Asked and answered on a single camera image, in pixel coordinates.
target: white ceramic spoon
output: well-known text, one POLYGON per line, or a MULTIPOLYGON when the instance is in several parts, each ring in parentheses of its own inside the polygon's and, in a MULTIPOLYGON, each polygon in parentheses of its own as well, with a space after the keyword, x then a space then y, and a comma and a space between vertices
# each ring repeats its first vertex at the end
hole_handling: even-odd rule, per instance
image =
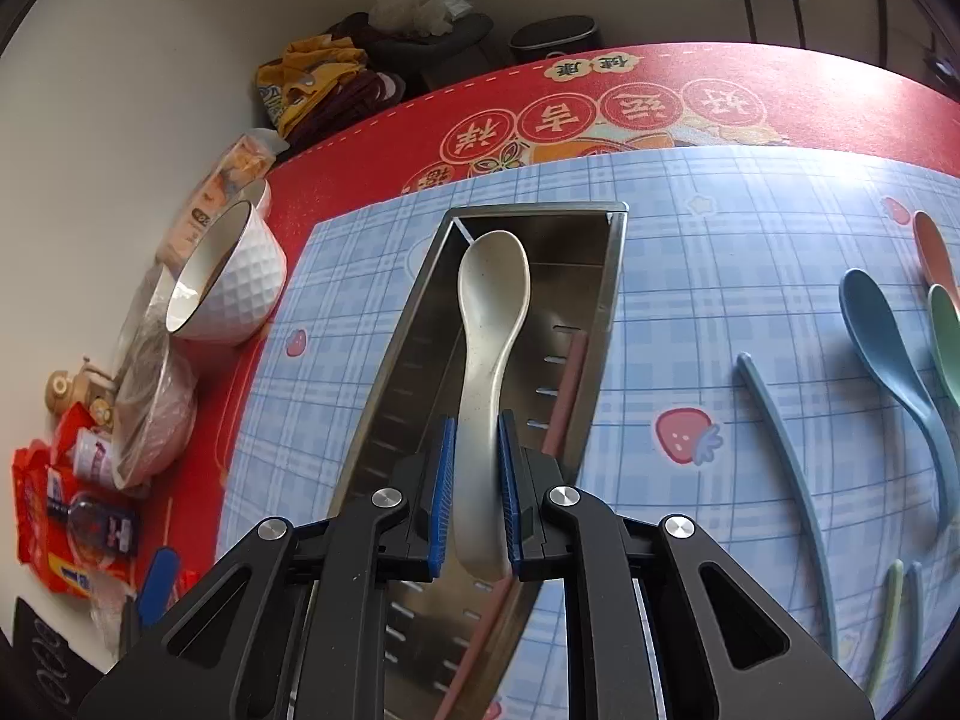
POLYGON ((517 236, 494 230, 474 241, 457 278, 467 336, 453 466, 453 546, 477 579, 510 572, 496 459, 500 386, 530 304, 530 266, 517 236))

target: ceramic bowl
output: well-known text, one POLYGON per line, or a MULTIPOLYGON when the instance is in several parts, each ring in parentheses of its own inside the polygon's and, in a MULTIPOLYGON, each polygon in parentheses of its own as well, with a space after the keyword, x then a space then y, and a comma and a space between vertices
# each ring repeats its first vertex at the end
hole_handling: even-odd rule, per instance
POLYGON ((167 330, 187 341, 235 346, 280 299, 287 258, 247 200, 230 206, 200 238, 174 285, 167 330))
POLYGON ((255 179, 238 191, 234 201, 240 202, 242 200, 250 201, 260 218, 264 218, 264 220, 270 218, 272 193, 266 178, 255 179))

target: light blue chopstick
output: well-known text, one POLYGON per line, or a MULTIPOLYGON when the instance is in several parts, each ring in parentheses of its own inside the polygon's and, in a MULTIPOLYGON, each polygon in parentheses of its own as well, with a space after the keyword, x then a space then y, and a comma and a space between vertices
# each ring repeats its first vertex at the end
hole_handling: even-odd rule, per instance
POLYGON ((910 681, 913 682, 923 668, 923 565, 914 560, 906 572, 910 586, 910 595, 913 598, 913 628, 910 642, 909 668, 910 681))
POLYGON ((813 499, 810 497, 810 490, 806 486, 806 478, 803 475, 803 469, 800 468, 800 461, 797 460, 797 452, 790 442, 789 433, 786 432, 784 420, 779 415, 776 403, 770 394, 769 389, 754 360, 746 352, 741 352, 736 357, 737 367, 740 370, 747 388, 754 396, 760 410, 766 419, 767 425, 774 433, 775 444, 779 448, 779 454, 784 461, 787 480, 793 493, 794 500, 797 502, 797 508, 800 510, 800 521, 803 523, 803 531, 813 544, 813 562, 817 574, 817 590, 820 594, 820 608, 823 612, 824 630, 827 635, 826 649, 834 661, 839 659, 839 644, 837 642, 837 618, 836 609, 833 605, 833 590, 830 586, 830 566, 827 562, 827 548, 824 547, 824 538, 820 531, 820 524, 817 522, 817 511, 813 507, 813 499))

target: orange plastic spoon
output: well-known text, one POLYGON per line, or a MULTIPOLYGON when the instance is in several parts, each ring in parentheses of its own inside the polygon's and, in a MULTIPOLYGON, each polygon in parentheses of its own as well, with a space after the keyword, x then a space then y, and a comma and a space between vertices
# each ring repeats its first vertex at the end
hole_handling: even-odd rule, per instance
POLYGON ((960 310, 960 295, 957 293, 957 283, 953 278, 953 266, 950 264, 950 255, 943 236, 937 228, 937 223, 924 211, 917 211, 913 215, 913 238, 917 242, 917 253, 920 255, 920 266, 923 276, 931 287, 940 284, 953 306, 960 310))

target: yellow cloth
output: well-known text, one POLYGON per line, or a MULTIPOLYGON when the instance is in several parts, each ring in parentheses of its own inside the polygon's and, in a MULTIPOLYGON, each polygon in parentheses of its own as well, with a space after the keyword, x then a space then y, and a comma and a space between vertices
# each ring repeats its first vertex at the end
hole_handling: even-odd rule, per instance
POLYGON ((285 138, 314 107, 338 86, 354 79, 367 64, 367 53, 349 38, 317 35, 295 40, 280 59, 256 71, 256 88, 270 119, 285 138))

